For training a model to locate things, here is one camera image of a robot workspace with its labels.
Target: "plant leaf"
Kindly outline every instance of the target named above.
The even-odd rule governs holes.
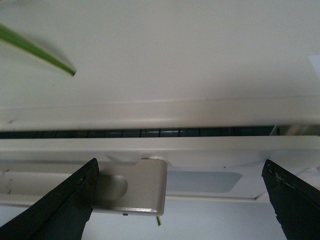
[[[161,219],[159,216],[156,217],[156,222],[158,223],[158,227],[161,226]]]
[[[7,42],[8,44],[14,45],[17,48],[20,48],[54,66],[68,72],[72,76],[76,74],[76,71],[62,63],[60,60],[52,56],[50,53],[36,46],[30,40],[19,35],[18,33],[10,30],[6,26],[0,23],[0,40]]]

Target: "white plastic surface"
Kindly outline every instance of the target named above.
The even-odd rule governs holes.
[[[77,73],[0,42],[0,130],[318,124],[319,11],[312,0],[2,0],[2,24]]]
[[[92,158],[100,163],[134,164],[138,159],[162,159],[171,172],[220,172],[241,175],[237,182],[220,181],[222,190],[171,189],[168,196],[257,198],[266,192],[261,177],[266,159],[294,174],[320,166],[317,136],[176,137],[176,138],[84,138],[2,139],[0,161],[9,163],[83,164]]]

